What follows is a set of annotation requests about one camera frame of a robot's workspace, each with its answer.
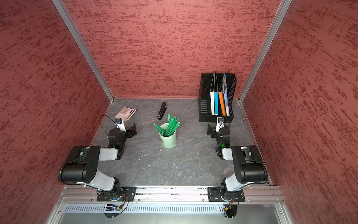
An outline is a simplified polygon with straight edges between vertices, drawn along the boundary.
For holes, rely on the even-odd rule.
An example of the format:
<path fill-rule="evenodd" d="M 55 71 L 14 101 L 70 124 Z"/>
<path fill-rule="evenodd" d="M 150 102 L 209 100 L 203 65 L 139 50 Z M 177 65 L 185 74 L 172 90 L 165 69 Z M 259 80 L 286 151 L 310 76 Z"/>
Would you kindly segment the green straw leaning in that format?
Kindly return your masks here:
<path fill-rule="evenodd" d="M 165 134 L 166 134 L 166 130 L 165 129 L 163 129 L 163 128 L 161 128 L 160 126 L 158 126 L 157 124 L 155 124 L 154 123 L 154 125 L 153 125 L 156 129 L 156 131 L 157 132 L 159 132 L 162 136 L 165 136 Z"/>
<path fill-rule="evenodd" d="M 179 126 L 180 126 L 180 122 L 178 122 L 178 118 L 177 117 L 172 117 L 171 118 L 171 127 L 170 127 L 169 136 L 173 135 L 173 133 L 176 131 L 176 129 Z"/>

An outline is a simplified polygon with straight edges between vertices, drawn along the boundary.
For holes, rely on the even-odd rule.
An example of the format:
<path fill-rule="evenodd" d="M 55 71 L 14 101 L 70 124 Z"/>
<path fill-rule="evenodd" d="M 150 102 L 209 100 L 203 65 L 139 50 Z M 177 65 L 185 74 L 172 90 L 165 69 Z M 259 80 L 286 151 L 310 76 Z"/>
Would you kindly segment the orange spine folder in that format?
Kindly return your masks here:
<path fill-rule="evenodd" d="M 222 115 L 226 116 L 226 108 L 225 108 L 224 96 L 223 96 L 223 92 L 222 92 L 222 84 L 219 87 L 218 96 L 219 96 L 219 102 L 220 102 Z"/>

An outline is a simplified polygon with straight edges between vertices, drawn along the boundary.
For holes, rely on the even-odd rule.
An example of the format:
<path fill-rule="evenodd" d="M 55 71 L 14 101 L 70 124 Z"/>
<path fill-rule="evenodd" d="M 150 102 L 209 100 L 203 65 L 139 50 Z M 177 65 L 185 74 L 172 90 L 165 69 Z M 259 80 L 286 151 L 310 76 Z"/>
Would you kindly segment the blue spine folder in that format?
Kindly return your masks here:
<path fill-rule="evenodd" d="M 219 100 L 218 100 L 218 81 L 217 74 L 214 74 L 214 114 L 219 115 Z"/>

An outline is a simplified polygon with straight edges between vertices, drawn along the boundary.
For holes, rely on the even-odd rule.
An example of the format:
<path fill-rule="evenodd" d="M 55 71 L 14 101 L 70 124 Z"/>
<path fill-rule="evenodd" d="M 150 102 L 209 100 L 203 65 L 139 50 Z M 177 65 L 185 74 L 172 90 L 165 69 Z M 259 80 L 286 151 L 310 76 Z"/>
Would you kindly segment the aluminium corner post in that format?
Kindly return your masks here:
<path fill-rule="evenodd" d="M 52 0 L 56 10 L 58 11 L 59 15 L 61 16 L 62 20 L 64 21 L 67 29 L 69 30 L 70 34 L 74 38 L 76 44 L 78 45 L 80 51 L 82 52 L 83 56 L 85 57 L 88 65 L 90 66 L 91 70 L 93 71 L 94 75 L 96 76 L 98 82 L 100 83 L 102 89 L 106 93 L 107 97 L 109 98 L 110 102 L 112 103 L 115 100 L 115 96 L 113 95 L 112 91 L 110 90 L 107 82 L 105 81 L 98 65 L 96 64 L 90 50 L 88 49 L 85 41 L 83 40 L 79 30 L 77 29 L 74 21 L 72 20 L 70 13 L 68 12 L 65 4 L 61 0 Z"/>
<path fill-rule="evenodd" d="M 255 76 L 258 72 L 258 70 L 260 69 L 260 66 L 276 36 L 276 33 L 290 7 L 292 3 L 292 0 L 282 0 L 278 9 L 277 9 L 277 12 L 274 16 L 274 19 L 269 27 L 269 30 L 266 34 L 266 37 L 264 39 L 264 42 L 260 48 L 260 51 L 257 55 L 257 58 L 255 60 L 255 63 L 253 65 L 253 68 L 248 76 L 248 79 L 243 87 L 243 90 L 242 92 L 240 93 L 240 96 L 239 96 L 239 103 L 242 104 L 244 102 L 244 99 L 249 91 L 249 88 L 251 86 L 251 84 L 253 83 L 254 79 L 255 79 Z"/>

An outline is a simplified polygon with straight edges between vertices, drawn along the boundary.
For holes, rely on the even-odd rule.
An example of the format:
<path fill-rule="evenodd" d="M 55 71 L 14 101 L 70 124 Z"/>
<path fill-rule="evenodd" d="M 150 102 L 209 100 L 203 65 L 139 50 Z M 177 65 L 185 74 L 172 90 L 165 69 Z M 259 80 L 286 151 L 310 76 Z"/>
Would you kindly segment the pale green storage cup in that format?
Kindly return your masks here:
<path fill-rule="evenodd" d="M 176 131 L 168 137 L 165 137 L 161 133 L 159 133 L 159 137 L 161 139 L 161 144 L 164 148 L 171 149 L 177 144 Z"/>

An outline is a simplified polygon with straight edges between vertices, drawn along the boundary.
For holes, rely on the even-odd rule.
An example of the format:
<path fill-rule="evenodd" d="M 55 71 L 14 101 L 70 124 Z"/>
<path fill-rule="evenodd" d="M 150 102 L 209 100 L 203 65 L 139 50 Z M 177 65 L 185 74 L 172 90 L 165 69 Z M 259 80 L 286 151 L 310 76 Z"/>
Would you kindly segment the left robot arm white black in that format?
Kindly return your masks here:
<path fill-rule="evenodd" d="M 128 138 L 137 135 L 136 125 L 124 130 L 114 128 L 108 133 L 108 147 L 74 146 L 62 165 L 58 180 L 66 185 L 84 185 L 97 190 L 99 202 L 132 202 L 136 187 L 122 187 L 119 179 L 98 170 L 100 161 L 122 159 Z"/>

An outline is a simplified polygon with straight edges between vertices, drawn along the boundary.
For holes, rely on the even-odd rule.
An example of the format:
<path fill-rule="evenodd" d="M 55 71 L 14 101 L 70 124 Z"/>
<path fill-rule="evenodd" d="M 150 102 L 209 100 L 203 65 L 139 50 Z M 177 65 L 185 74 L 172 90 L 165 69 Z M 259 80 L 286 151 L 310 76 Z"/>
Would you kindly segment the green straw upright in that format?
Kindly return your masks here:
<path fill-rule="evenodd" d="M 166 131 L 167 136 L 169 136 L 170 127 L 171 127 L 171 115 L 168 114 L 168 128 L 167 128 L 167 131 Z"/>

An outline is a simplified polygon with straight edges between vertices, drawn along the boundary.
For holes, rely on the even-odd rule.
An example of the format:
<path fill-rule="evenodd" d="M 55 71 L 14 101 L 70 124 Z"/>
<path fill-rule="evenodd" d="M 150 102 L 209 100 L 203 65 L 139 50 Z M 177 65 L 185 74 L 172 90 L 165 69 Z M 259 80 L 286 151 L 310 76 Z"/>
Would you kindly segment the right aluminium corner post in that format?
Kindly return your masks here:
<path fill-rule="evenodd" d="M 257 58 L 255 60 L 255 63 L 253 65 L 253 68 L 248 76 L 248 79 L 243 87 L 243 90 L 242 92 L 240 93 L 240 96 L 239 96 L 239 103 L 242 104 L 244 102 L 244 99 L 249 91 L 249 88 L 251 86 L 251 84 L 253 83 L 254 79 L 255 79 L 255 76 L 258 72 L 258 70 L 260 69 L 260 66 L 276 36 L 276 33 L 290 7 L 292 3 L 292 0 L 282 0 L 278 9 L 277 9 L 277 12 L 274 16 L 274 19 L 269 27 L 269 30 L 266 34 L 266 37 L 264 39 L 264 42 L 260 48 L 260 51 L 257 55 Z"/>

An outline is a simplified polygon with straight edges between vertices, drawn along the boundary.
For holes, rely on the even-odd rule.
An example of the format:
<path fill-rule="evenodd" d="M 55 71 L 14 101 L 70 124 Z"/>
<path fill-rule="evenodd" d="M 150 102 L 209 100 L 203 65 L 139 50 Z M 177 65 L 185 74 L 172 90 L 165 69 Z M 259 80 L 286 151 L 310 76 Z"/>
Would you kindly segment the green straw leaning right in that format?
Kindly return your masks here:
<path fill-rule="evenodd" d="M 177 117 L 172 117 L 171 118 L 171 127 L 170 127 L 169 136 L 173 135 L 173 133 L 176 131 L 176 129 L 179 126 L 180 126 L 180 122 L 178 122 L 178 118 Z"/>

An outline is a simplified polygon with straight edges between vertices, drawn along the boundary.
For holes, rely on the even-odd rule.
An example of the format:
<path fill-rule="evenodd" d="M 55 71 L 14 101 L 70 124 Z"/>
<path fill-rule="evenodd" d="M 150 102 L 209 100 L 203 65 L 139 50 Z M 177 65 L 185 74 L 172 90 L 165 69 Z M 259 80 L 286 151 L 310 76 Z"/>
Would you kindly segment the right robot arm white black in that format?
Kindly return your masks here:
<path fill-rule="evenodd" d="M 234 166 L 234 173 L 223 179 L 220 187 L 208 189 L 210 200 L 242 201 L 243 188 L 268 182 L 269 175 L 257 146 L 230 145 L 230 129 L 224 124 L 208 125 L 207 135 L 216 139 L 216 155 L 222 160 L 232 161 Z"/>

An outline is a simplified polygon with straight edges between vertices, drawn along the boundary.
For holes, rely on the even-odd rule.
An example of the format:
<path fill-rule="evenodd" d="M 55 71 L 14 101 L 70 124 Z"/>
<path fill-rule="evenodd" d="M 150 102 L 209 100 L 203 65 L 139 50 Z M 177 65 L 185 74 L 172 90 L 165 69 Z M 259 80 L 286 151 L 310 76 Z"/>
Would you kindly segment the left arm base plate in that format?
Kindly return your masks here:
<path fill-rule="evenodd" d="M 137 188 L 134 186 L 124 186 L 120 188 L 120 192 L 97 190 L 98 202 L 133 202 Z"/>

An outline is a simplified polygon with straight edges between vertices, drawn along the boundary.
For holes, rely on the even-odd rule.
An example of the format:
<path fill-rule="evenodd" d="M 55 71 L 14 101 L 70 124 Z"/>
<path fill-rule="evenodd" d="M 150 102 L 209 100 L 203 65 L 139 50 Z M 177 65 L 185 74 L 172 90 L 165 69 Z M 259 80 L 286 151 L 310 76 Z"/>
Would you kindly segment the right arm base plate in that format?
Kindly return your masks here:
<path fill-rule="evenodd" d="M 208 200 L 210 202 L 245 202 L 245 196 L 242 190 L 227 191 L 219 187 L 208 187 Z"/>

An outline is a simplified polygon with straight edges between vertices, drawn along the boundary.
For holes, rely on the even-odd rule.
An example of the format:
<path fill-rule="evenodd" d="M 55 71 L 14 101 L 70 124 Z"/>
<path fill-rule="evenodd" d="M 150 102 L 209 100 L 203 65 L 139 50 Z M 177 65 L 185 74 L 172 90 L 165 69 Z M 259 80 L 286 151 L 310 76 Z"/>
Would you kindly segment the black stapler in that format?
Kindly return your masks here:
<path fill-rule="evenodd" d="M 161 105 L 161 107 L 160 107 L 160 110 L 159 110 L 159 112 L 158 112 L 158 116 L 157 116 L 157 119 L 158 119 L 158 120 L 162 120 L 162 119 L 163 119 L 163 116 L 164 116 L 166 110 L 167 110 L 167 104 L 166 104 L 166 102 L 163 102 L 162 105 Z"/>

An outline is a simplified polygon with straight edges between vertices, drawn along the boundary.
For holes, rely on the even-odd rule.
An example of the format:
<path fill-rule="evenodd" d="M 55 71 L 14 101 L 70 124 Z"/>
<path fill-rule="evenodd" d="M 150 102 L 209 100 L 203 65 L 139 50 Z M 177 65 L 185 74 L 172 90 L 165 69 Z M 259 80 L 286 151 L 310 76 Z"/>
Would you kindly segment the black mesh file organizer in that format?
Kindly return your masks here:
<path fill-rule="evenodd" d="M 223 73 L 216 73 L 218 81 L 218 90 L 222 84 Z M 218 117 L 223 117 L 226 123 L 231 123 L 234 119 L 234 113 L 232 109 L 232 103 L 234 99 L 235 89 L 236 89 L 236 76 L 235 74 L 226 73 L 227 79 L 227 96 L 229 103 L 229 116 L 223 116 L 221 112 L 220 102 L 219 105 L 219 115 L 211 115 L 211 103 L 210 103 L 210 86 L 212 81 L 213 73 L 203 73 L 200 80 L 200 92 L 199 92 L 199 121 L 200 122 L 209 122 L 215 123 Z"/>

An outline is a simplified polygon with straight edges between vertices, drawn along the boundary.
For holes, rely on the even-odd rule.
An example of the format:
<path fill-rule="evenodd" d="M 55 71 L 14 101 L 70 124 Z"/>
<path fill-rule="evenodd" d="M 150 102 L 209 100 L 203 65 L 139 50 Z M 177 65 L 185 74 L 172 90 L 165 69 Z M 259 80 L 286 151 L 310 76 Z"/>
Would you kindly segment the green straw leaning left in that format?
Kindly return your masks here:
<path fill-rule="evenodd" d="M 166 130 L 165 129 L 163 129 L 163 128 L 161 128 L 160 126 L 158 126 L 157 124 L 155 124 L 154 123 L 154 125 L 153 125 L 156 129 L 156 131 L 157 132 L 159 132 L 162 136 L 165 136 L 165 134 L 166 134 Z"/>

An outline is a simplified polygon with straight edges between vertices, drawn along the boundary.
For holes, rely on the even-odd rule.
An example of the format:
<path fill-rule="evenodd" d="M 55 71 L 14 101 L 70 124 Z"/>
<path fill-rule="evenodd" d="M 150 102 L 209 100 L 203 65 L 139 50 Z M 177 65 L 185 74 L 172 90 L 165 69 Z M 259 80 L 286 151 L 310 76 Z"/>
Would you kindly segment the aluminium mounting rail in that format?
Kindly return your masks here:
<path fill-rule="evenodd" d="M 207 186 L 137 186 L 130 203 L 200 204 L 219 203 L 208 200 Z M 286 204 L 279 186 L 248 186 L 243 190 L 243 204 Z M 99 203 L 97 191 L 83 186 L 66 186 L 57 203 Z"/>

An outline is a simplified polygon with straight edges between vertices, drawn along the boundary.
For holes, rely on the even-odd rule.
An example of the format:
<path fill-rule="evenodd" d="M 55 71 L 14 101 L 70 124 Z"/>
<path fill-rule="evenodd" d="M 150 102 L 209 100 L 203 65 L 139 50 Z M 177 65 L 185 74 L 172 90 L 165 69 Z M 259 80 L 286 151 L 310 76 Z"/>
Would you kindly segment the light blue folder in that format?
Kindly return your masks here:
<path fill-rule="evenodd" d="M 226 115 L 229 116 L 230 111 L 229 111 L 229 103 L 228 103 L 228 96 L 227 96 L 227 79 L 226 79 L 225 72 L 223 73 L 223 77 L 222 77 L 222 94 L 223 94 L 223 98 L 224 98 L 225 112 L 226 112 Z"/>

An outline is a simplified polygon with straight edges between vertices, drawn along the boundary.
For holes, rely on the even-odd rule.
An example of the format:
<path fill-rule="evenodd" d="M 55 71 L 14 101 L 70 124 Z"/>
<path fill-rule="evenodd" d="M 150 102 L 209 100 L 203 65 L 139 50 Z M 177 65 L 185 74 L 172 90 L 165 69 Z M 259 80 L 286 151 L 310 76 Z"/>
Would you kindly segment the left aluminium corner post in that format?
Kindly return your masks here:
<path fill-rule="evenodd" d="M 107 82 L 105 81 L 98 65 L 96 64 L 90 50 L 88 49 L 85 41 L 83 40 L 79 30 L 77 29 L 74 21 L 72 20 L 70 13 L 68 12 L 65 4 L 61 0 L 52 0 L 56 10 L 58 11 L 59 15 L 61 16 L 62 20 L 64 21 L 67 29 L 69 30 L 70 34 L 74 38 L 76 44 L 78 45 L 80 51 L 82 52 L 83 56 L 85 57 L 88 65 L 90 66 L 91 70 L 93 71 L 94 75 L 96 76 L 98 82 L 100 83 L 102 89 L 106 93 L 107 97 L 109 98 L 110 102 L 112 103 L 115 100 L 115 96 L 113 95 L 112 91 L 110 90 Z"/>

